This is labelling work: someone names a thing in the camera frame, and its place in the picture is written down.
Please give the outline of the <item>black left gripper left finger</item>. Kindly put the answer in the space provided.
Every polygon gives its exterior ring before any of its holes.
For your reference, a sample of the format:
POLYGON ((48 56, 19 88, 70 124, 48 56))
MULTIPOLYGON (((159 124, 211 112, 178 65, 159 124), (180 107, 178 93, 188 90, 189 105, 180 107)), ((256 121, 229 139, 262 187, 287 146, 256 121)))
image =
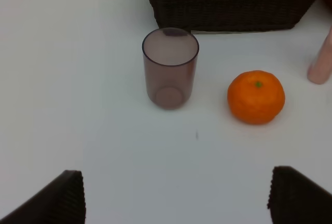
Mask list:
POLYGON ((81 171, 65 170, 1 223, 85 223, 86 203, 81 171))

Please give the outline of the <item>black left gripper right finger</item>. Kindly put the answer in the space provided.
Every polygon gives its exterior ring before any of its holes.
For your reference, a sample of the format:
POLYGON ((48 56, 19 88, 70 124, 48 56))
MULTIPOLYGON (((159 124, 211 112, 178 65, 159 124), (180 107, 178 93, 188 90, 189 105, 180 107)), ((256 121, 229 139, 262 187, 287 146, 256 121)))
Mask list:
POLYGON ((267 209, 273 223, 331 223, 331 193, 291 166, 276 166, 267 209))

